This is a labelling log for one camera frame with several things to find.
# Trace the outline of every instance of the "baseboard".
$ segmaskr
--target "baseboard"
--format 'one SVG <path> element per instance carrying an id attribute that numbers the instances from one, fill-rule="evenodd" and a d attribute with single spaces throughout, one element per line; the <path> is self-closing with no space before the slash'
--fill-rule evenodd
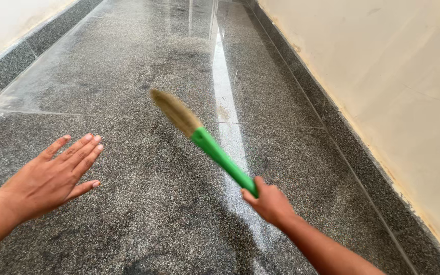
<path id="1" fill-rule="evenodd" d="M 0 92 L 102 0 L 78 0 L 0 55 Z"/>
<path id="2" fill-rule="evenodd" d="M 402 256 L 419 274 L 440 274 L 439 242 L 396 193 L 391 179 L 277 26 L 255 0 L 246 1 L 403 249 Z"/>

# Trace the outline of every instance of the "cream wall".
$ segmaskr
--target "cream wall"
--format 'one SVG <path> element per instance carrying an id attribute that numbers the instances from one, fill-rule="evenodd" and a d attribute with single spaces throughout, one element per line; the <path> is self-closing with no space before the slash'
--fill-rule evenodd
<path id="1" fill-rule="evenodd" d="M 0 0 L 0 53 L 74 0 Z"/>
<path id="2" fill-rule="evenodd" d="M 440 0 L 258 0 L 440 241 Z"/>

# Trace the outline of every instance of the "granite floor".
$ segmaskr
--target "granite floor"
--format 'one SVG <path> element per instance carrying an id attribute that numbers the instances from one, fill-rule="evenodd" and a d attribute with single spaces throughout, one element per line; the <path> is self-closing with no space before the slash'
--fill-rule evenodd
<path id="1" fill-rule="evenodd" d="M 154 106 L 182 98 L 251 176 L 388 274 L 410 274 L 242 2 L 104 0 L 0 95 L 0 186 L 57 137 L 100 134 L 102 186 L 16 228 L 0 274 L 315 274 Z"/>

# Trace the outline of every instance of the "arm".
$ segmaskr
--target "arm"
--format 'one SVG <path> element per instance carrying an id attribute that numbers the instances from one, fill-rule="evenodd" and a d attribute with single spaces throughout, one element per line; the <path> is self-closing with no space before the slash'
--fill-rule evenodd
<path id="1" fill-rule="evenodd" d="M 70 136 L 65 135 L 52 143 L 0 188 L 0 241 L 19 224 L 100 185 L 99 181 L 76 184 L 101 153 L 101 137 L 87 134 L 52 159 L 69 140 Z"/>
<path id="2" fill-rule="evenodd" d="M 259 198 L 242 189 L 243 198 L 267 222 L 283 231 L 317 272 L 324 274 L 383 274 L 379 269 L 297 216 L 285 195 L 261 177 L 254 182 Z"/>

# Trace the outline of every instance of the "broom bristles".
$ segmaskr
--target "broom bristles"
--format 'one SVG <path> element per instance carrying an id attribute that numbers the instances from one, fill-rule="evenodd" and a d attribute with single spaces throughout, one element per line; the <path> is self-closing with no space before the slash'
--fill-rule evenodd
<path id="1" fill-rule="evenodd" d="M 176 128 L 180 129 L 188 138 L 191 137 L 198 127 L 201 127 L 199 119 L 179 98 L 155 88 L 150 90 L 150 95 Z"/>

